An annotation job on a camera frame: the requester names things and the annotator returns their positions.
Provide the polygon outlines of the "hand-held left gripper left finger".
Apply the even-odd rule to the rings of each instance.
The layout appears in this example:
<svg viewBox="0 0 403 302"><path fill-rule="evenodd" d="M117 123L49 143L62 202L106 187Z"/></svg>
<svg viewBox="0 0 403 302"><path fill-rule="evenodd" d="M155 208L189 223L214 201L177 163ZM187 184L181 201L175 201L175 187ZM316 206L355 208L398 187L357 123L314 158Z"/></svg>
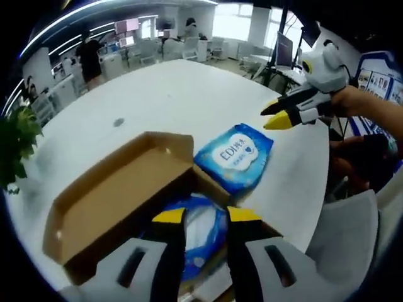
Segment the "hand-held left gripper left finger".
<svg viewBox="0 0 403 302"><path fill-rule="evenodd" d="M98 262L95 275L59 291L64 301L177 301L184 269L185 208L163 211L142 238Z"/></svg>

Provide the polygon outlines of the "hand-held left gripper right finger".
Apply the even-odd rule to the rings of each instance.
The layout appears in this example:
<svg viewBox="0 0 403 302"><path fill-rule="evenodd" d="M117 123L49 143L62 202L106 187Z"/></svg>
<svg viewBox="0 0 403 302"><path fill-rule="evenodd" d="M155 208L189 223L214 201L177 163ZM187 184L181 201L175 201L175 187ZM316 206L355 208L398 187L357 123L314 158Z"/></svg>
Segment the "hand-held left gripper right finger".
<svg viewBox="0 0 403 302"><path fill-rule="evenodd" d="M236 301L330 301L314 261L253 210L227 207L227 263Z"/></svg>

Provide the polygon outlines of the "person's right hand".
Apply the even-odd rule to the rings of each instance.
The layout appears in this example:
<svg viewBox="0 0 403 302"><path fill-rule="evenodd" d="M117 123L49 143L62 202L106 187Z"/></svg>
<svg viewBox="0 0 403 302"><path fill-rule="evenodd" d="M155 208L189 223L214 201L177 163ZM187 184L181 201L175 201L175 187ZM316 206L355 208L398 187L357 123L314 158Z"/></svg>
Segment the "person's right hand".
<svg viewBox="0 0 403 302"><path fill-rule="evenodd" d="M337 117L351 117L360 108L360 91L353 86L331 93L332 112Z"/></svg>

